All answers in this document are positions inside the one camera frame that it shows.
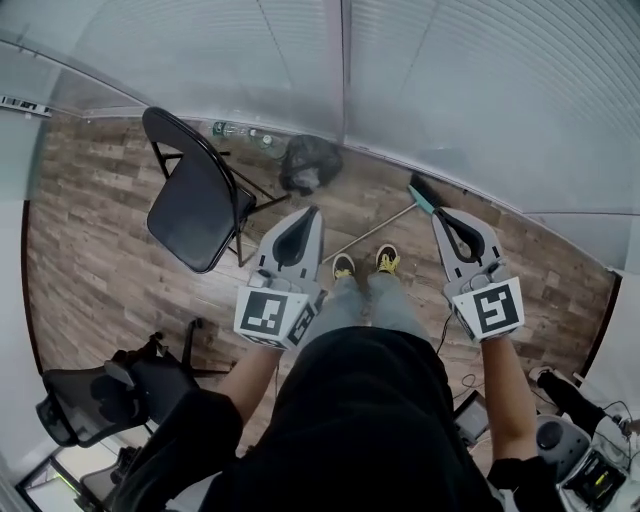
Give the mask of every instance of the broom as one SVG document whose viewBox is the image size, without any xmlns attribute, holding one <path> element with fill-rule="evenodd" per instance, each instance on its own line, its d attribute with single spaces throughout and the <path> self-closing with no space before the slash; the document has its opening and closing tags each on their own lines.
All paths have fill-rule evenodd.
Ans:
<svg viewBox="0 0 640 512">
<path fill-rule="evenodd" d="M 373 235 L 376 231 L 379 231 L 380 229 L 385 227 L 387 224 L 390 224 L 394 220 L 399 219 L 404 214 L 409 213 L 411 210 L 413 210 L 417 206 L 422 208 L 429 215 L 431 215 L 436 208 L 446 206 L 446 203 L 442 200 L 440 195 L 435 190 L 433 190 L 429 185 L 427 185 L 427 182 L 424 181 L 424 179 L 418 173 L 414 172 L 411 175 L 411 181 L 409 182 L 408 188 L 409 188 L 409 193 L 413 196 L 413 200 L 414 200 L 414 203 L 411 206 L 407 206 L 404 210 L 396 213 L 393 217 L 388 218 L 382 224 L 378 224 L 375 228 L 370 229 L 364 235 L 359 236 L 358 238 L 353 240 L 351 243 L 345 245 L 341 249 L 338 249 L 333 254 L 330 254 L 329 256 L 327 256 L 322 260 L 322 263 L 326 263 L 327 261 L 335 258 L 341 252 L 346 251 L 349 247 L 364 240 L 368 236 Z"/>
</svg>

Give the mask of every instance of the jeans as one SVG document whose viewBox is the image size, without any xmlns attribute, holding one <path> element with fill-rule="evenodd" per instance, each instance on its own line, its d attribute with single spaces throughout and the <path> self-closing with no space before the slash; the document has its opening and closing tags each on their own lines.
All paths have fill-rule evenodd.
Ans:
<svg viewBox="0 0 640 512">
<path fill-rule="evenodd" d="M 413 311 L 400 280 L 391 274 L 377 272 L 368 279 L 371 291 L 371 325 L 393 331 L 403 331 L 428 339 L 426 329 Z M 340 277 L 333 288 L 334 296 L 324 303 L 313 321 L 305 344 L 318 336 L 342 327 L 361 325 L 365 298 L 353 277 Z"/>
</svg>

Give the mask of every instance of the black mesh chair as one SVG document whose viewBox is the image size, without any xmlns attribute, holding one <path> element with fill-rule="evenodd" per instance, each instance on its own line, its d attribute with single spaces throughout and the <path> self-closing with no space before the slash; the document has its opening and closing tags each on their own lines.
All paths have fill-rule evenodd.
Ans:
<svg viewBox="0 0 640 512">
<path fill-rule="evenodd" d="M 44 372 L 47 397 L 36 406 L 42 425 L 60 446 L 87 448 L 149 419 L 160 424 L 187 392 L 198 388 L 195 377 L 228 373 L 191 367 L 199 327 L 200 319 L 189 323 L 181 361 L 155 333 L 141 349 L 119 350 L 104 366 Z"/>
<path fill-rule="evenodd" d="M 140 450 L 141 448 L 120 448 L 113 465 L 80 478 L 83 490 L 100 502 L 105 510 L 111 510 L 118 486 Z"/>
<path fill-rule="evenodd" d="M 249 215 L 290 195 L 271 196 L 227 165 L 205 137 L 166 110 L 148 108 L 142 124 L 167 180 L 147 217 L 151 234 L 197 273 L 212 270 L 235 237 L 236 250 L 231 250 L 242 266 L 241 230 Z M 162 153 L 158 144 L 179 153 Z M 179 162 L 169 174 L 166 164 L 171 159 Z M 257 206 L 256 196 L 238 185 L 234 174 L 270 201 Z"/>
</svg>

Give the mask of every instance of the cable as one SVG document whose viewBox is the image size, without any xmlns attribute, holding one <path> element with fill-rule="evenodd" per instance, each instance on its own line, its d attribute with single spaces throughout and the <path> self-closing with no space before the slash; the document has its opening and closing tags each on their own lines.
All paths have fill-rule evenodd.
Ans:
<svg viewBox="0 0 640 512">
<path fill-rule="evenodd" d="M 602 437 L 603 439 L 605 439 L 611 446 L 614 447 L 614 449 L 616 449 L 617 451 L 619 451 L 622 456 L 625 456 L 625 453 L 622 451 L 622 448 L 620 448 L 617 444 L 615 444 L 613 441 L 611 441 L 611 439 L 609 439 L 607 436 L 602 435 L 600 432 L 595 432 L 596 434 L 598 434 L 600 437 Z M 631 440 L 627 437 L 627 445 L 628 445 L 628 453 L 626 455 L 627 459 L 629 460 L 629 463 L 627 464 L 627 472 L 631 470 Z"/>
<path fill-rule="evenodd" d="M 471 377 L 471 379 L 472 379 L 471 384 L 465 384 L 464 383 L 464 379 L 466 379 L 467 377 Z M 484 382 L 481 383 L 481 384 L 478 384 L 477 386 L 475 385 L 475 383 L 476 383 L 476 374 L 475 373 L 467 373 L 464 377 L 462 377 L 462 380 L 460 381 L 460 384 L 462 384 L 467 389 L 465 389 L 462 393 L 458 393 L 456 396 L 453 397 L 453 399 L 455 400 L 456 398 L 460 398 L 462 395 L 464 395 L 470 389 L 477 389 L 477 388 L 481 388 L 482 386 L 484 386 Z"/>
<path fill-rule="evenodd" d="M 627 404 L 625 404 L 623 400 L 616 400 L 615 402 L 611 402 L 606 407 L 603 407 L 602 410 L 606 411 L 609 407 L 611 407 L 613 405 L 616 405 L 616 404 L 622 404 L 624 406 L 624 408 L 627 410 L 627 414 L 629 415 L 629 421 L 633 421 L 633 416 L 631 416 L 631 411 L 629 410 L 629 407 L 627 407 Z"/>
<path fill-rule="evenodd" d="M 547 400 L 545 397 L 543 397 L 540 393 L 536 393 L 533 389 L 531 390 L 531 392 L 536 395 L 540 400 L 542 400 L 543 402 L 548 403 L 549 405 L 553 405 L 554 407 L 558 407 L 556 404 L 554 404 L 553 402 L 550 402 L 549 400 Z"/>
<path fill-rule="evenodd" d="M 444 339 L 447 337 L 447 328 L 449 327 L 449 320 L 451 320 L 452 316 L 453 316 L 453 313 L 450 313 L 447 319 L 444 321 L 444 327 L 442 328 L 442 335 L 440 336 L 440 345 L 438 345 L 438 350 L 436 350 L 436 354 L 440 353 L 440 349 L 444 344 Z"/>
<path fill-rule="evenodd" d="M 609 405 L 607 405 L 606 407 L 603 407 L 602 410 L 606 411 L 609 407 L 612 407 L 616 404 L 621 404 L 627 411 L 627 414 L 629 415 L 629 421 L 633 421 L 633 416 L 631 415 L 631 411 L 629 410 L 629 406 L 627 406 L 627 404 L 624 402 L 624 400 L 616 400 L 615 402 L 611 402 Z M 611 419 L 611 421 L 615 420 L 613 419 L 613 416 L 611 416 L 610 414 L 607 414 L 607 416 Z M 604 437 L 602 434 L 600 434 L 599 432 L 596 432 L 596 434 L 598 434 L 601 437 Z M 638 450 L 636 453 L 633 454 L 633 456 L 631 455 L 631 436 L 627 436 L 624 434 L 622 434 L 626 440 L 627 440 L 627 445 L 629 447 L 629 451 L 628 451 L 628 455 L 627 458 L 629 459 L 629 464 L 627 465 L 627 471 L 631 471 L 631 463 L 633 462 L 633 459 L 635 458 L 636 455 L 638 455 L 638 453 L 640 453 L 640 450 Z M 619 448 L 617 445 L 615 445 L 613 442 L 611 442 L 609 439 L 607 439 L 607 441 L 609 441 L 609 443 L 614 446 L 617 450 L 622 451 L 621 448 Z"/>
</svg>

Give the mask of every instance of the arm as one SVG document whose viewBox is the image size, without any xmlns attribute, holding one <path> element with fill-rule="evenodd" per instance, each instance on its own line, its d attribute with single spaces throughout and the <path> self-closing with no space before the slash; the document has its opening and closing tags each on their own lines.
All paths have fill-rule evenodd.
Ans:
<svg viewBox="0 0 640 512">
<path fill-rule="evenodd" d="M 282 350 L 252 344 L 216 391 L 228 396 L 246 425 L 264 397 Z"/>
<path fill-rule="evenodd" d="M 480 346 L 493 459 L 535 457 L 535 402 L 516 351 L 506 336 Z"/>
</svg>

